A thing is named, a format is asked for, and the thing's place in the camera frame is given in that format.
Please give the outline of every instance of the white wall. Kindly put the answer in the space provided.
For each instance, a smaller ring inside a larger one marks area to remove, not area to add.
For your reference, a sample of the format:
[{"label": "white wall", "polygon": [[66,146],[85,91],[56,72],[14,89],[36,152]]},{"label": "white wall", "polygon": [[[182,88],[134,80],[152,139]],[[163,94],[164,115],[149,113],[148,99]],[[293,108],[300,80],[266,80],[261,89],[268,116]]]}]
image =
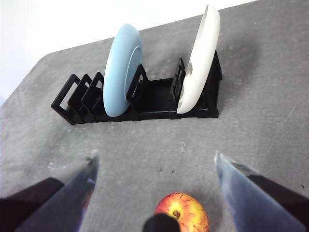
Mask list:
[{"label": "white wall", "polygon": [[1,0],[1,105],[44,55],[253,0]]}]

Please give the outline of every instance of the black dish rack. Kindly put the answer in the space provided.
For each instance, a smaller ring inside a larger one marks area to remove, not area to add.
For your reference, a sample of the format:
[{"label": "black dish rack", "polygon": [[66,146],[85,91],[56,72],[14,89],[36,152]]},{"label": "black dish rack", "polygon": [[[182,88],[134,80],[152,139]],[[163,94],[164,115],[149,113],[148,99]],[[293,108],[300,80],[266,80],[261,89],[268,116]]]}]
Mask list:
[{"label": "black dish rack", "polygon": [[[185,69],[180,58],[176,74],[173,78],[150,81],[143,66],[140,64],[126,95],[130,106],[122,115],[109,117],[103,104],[104,77],[98,72],[93,80],[85,74],[79,79],[72,74],[56,96],[51,107],[70,124],[140,121],[146,119],[180,119],[185,117],[217,118],[219,83],[222,71],[217,52],[211,64],[207,81],[195,107],[185,114],[177,113],[178,101],[183,87]],[[68,100],[66,109],[60,104],[72,85],[77,87]]]}]

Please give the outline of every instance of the plate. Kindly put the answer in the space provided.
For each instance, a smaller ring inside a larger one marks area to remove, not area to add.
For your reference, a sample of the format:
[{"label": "plate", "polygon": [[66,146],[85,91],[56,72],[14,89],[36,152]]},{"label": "plate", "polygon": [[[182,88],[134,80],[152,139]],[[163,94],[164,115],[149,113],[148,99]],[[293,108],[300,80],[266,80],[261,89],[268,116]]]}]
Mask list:
[{"label": "plate", "polygon": [[177,107],[178,114],[192,110],[203,91],[216,51],[219,30],[219,12],[208,5],[199,25],[183,80]]},{"label": "plate", "polygon": [[142,64],[140,34],[132,25],[124,24],[114,38],[106,63],[103,103],[108,116],[120,116],[130,106],[126,93],[139,64]]}]

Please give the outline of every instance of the gray tabletop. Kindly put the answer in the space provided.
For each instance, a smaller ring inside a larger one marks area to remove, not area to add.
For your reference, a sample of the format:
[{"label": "gray tabletop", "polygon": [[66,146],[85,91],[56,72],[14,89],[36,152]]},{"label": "gray tabletop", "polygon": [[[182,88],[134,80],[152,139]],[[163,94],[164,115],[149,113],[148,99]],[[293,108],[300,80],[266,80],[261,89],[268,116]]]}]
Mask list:
[{"label": "gray tabletop", "polygon": [[[99,153],[82,231],[141,231],[176,191],[204,205],[212,232],[235,231],[216,150],[309,196],[309,2],[260,0],[220,15],[218,119],[72,126],[50,104],[70,74],[104,73],[112,39],[43,57],[1,108],[2,197]],[[188,62],[200,20],[140,32],[150,79],[171,77],[179,57]]]}]

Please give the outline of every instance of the dish rack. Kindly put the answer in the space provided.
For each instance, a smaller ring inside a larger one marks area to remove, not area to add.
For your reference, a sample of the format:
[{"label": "dish rack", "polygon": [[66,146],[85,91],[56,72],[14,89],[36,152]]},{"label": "dish rack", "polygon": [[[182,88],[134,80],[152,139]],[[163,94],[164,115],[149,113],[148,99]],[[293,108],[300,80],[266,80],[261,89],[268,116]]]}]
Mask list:
[{"label": "dish rack", "polygon": [[[186,117],[218,118],[217,109],[219,83],[222,71],[217,52],[203,91],[195,107],[185,114],[177,113],[178,101],[183,87],[185,68],[179,59],[173,78],[150,81],[143,65],[139,65],[126,95],[130,106],[122,115],[109,117],[103,104],[104,77],[98,72],[93,80],[85,74],[81,79],[72,74],[51,104],[51,107],[70,124],[140,121],[147,119],[181,119]],[[61,106],[72,85],[77,87],[68,100],[68,106]]]}]

